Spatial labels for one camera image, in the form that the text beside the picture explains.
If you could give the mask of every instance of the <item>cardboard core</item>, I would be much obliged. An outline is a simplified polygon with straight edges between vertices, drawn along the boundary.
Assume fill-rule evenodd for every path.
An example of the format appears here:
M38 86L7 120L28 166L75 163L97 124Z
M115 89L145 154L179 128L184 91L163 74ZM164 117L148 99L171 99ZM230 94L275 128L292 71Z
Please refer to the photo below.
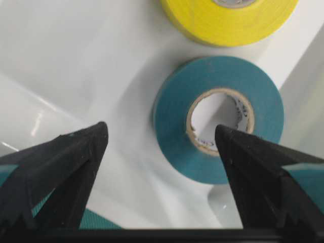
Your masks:
M251 104L238 91L221 88L200 95L187 115L187 134L201 151L219 156L215 143L215 128L219 124L252 133L254 112Z

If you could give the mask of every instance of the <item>white surface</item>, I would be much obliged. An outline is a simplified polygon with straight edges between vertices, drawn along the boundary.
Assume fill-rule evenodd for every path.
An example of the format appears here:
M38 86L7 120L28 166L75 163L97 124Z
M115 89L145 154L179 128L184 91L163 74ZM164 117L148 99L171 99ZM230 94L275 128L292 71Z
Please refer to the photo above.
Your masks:
M324 132L318 126L324 56L317 51L324 30L297 65L324 23L323 7L323 1L300 0L271 37L212 48L186 39L154 0L4 0L0 141L22 149L104 120L109 144L90 209L128 228L239 227L227 185L191 181L162 155L151 125L155 96L166 77L193 58L247 59L283 86L283 144L323 156L317 142Z

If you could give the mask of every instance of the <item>yellow tape roll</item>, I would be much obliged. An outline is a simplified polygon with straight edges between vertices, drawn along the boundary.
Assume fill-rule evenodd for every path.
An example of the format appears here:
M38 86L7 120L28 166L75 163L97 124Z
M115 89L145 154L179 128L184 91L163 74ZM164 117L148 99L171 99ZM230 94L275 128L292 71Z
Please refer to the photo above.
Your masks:
M298 0L256 0L242 8L227 8L213 0L161 0L171 21L196 41L216 46L257 42L276 31Z

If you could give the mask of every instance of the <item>tape roll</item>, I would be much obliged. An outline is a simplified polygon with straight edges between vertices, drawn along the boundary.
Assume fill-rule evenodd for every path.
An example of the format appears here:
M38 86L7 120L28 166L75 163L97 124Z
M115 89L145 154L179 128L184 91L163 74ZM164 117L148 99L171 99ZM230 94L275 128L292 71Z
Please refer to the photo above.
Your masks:
M161 0L170 20L192 39L216 46L257 42L276 31L298 0Z
M227 176L217 152L193 136L190 119L197 103L217 92L233 98L238 122L245 117L243 128L249 133L278 142L284 124L280 94L254 64L235 57L206 57L176 70L156 98L153 123L157 140L176 170L209 184L227 183Z

